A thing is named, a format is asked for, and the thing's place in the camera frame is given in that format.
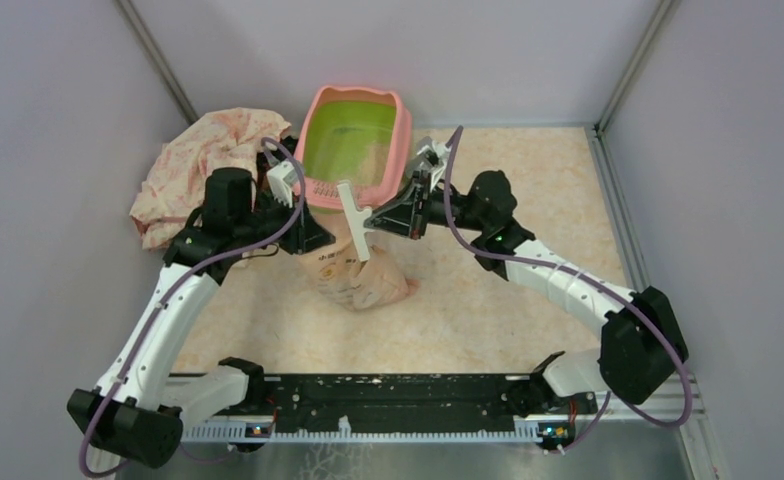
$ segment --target robotic arm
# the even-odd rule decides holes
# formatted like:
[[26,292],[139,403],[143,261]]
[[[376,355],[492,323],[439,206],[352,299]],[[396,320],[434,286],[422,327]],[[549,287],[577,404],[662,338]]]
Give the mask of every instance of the robotic arm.
[[[627,402],[644,402],[675,366],[632,310],[651,319],[681,361],[688,356],[665,295],[653,287],[635,292],[606,284],[560,258],[513,218],[517,201],[501,171],[482,172],[468,193],[460,194],[447,179],[441,180],[448,153],[444,145],[428,142],[410,162],[406,187],[374,211],[357,209],[350,185],[340,184],[361,260],[368,259],[364,234],[371,230],[411,239],[421,238],[429,224],[479,232],[471,247],[489,254],[475,255],[485,270],[539,291],[601,339],[600,351],[551,355],[533,370],[524,388],[508,391],[517,397],[513,404],[521,406],[515,413],[554,411],[581,392],[612,390]],[[225,359],[181,387],[166,383],[198,314],[230,266],[241,259],[234,255],[237,248],[253,247],[275,235],[292,216],[297,221],[277,242],[287,253],[311,252],[335,240],[313,220],[304,202],[293,205],[291,187],[297,176],[291,165],[281,162],[269,170],[271,192],[258,192],[253,208],[250,172],[220,169],[207,180],[204,203],[172,240],[154,294],[130,340],[93,389],[75,390],[69,399],[68,411],[92,446],[156,468],[171,458],[184,431],[218,412],[238,408],[274,413],[266,402],[270,389],[263,368],[245,360]],[[630,298],[634,308],[614,297]]]

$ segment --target gray floor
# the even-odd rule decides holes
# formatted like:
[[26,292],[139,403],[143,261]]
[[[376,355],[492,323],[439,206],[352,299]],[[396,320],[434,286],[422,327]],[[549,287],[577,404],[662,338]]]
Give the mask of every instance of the gray floor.
[[[202,458],[223,446],[190,446]],[[133,479],[654,479],[692,478],[677,430],[641,422],[602,423],[566,457],[532,455],[520,445],[268,445],[219,465],[181,454],[163,468],[130,466]]]

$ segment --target pink plastic bin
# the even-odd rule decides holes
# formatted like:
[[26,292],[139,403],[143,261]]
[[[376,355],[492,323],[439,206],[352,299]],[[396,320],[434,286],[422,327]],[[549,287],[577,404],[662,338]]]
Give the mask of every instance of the pink plastic bin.
[[[351,180],[360,206],[377,206],[392,199],[408,160],[412,123],[410,112],[395,92],[322,87],[304,120],[295,151],[295,158],[304,163],[307,172],[307,202],[342,210],[336,184],[343,179]],[[354,178],[354,172],[363,168],[371,170],[372,181]]]

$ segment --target metal frame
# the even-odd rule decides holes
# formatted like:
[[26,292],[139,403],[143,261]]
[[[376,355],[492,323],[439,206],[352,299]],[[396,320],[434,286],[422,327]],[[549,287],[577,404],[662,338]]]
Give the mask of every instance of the metal frame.
[[[113,2],[118,7],[119,12],[130,27],[131,33],[159,75],[166,91],[184,119],[189,124],[194,123],[199,118],[199,115],[171,70],[156,41],[148,31],[147,25],[136,10],[133,1],[113,0]],[[601,118],[594,125],[584,127],[589,140],[593,162],[598,173],[601,190],[604,194],[607,213],[613,225],[613,232],[625,275],[629,285],[635,289],[647,286],[649,284],[649,276],[642,256],[642,250],[631,222],[627,202],[619,182],[617,168],[607,144],[607,131],[625,98],[629,95],[631,87],[639,78],[642,67],[658,41],[663,27],[672,18],[679,4],[680,0],[660,0],[658,2],[642,39],[634,50],[624,74],[607,102]],[[704,411],[698,386],[694,378],[691,378],[691,381],[695,395],[695,408],[690,421],[681,427],[681,436],[693,477],[696,480],[730,478],[729,470]],[[679,381],[676,377],[673,377],[673,379],[670,379],[667,384],[661,387],[651,400],[646,402],[644,407],[647,408],[650,414],[658,415],[662,419],[676,418],[683,401],[682,395],[677,391],[678,388],[680,388]],[[636,418],[635,414],[627,409],[624,404],[614,399],[602,421],[625,421]],[[228,417],[228,419],[241,420],[235,417]],[[91,461],[94,463],[93,466],[98,464],[109,466],[117,464],[119,460],[114,455],[103,455],[100,452],[91,457]]]

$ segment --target white plastic tool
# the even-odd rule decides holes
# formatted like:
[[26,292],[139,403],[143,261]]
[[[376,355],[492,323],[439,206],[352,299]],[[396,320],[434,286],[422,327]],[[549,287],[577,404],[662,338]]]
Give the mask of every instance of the white plastic tool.
[[339,199],[342,200],[342,210],[348,220],[348,228],[351,229],[351,236],[354,239],[354,247],[357,249],[357,257],[361,262],[371,258],[371,249],[366,241],[366,234],[373,232],[374,229],[367,228],[365,221],[371,216],[371,208],[360,209],[357,207],[357,196],[354,193],[354,186],[350,180],[342,180],[336,185],[339,191]]

